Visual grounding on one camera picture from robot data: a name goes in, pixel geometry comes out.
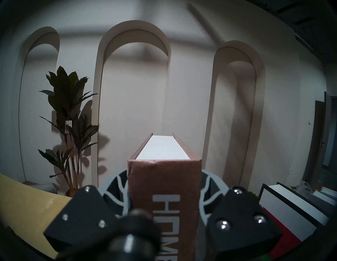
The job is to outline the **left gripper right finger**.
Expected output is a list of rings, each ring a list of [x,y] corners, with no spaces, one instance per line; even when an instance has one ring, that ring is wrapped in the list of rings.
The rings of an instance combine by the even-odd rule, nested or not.
[[[228,185],[220,177],[202,170],[199,215],[204,226],[207,226],[209,217],[228,191]]]

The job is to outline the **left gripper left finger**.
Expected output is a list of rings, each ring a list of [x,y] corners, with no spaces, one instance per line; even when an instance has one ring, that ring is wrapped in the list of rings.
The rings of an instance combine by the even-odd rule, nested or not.
[[[110,175],[99,185],[98,191],[112,210],[115,217],[126,216],[130,211],[130,197],[128,191],[128,172]]]

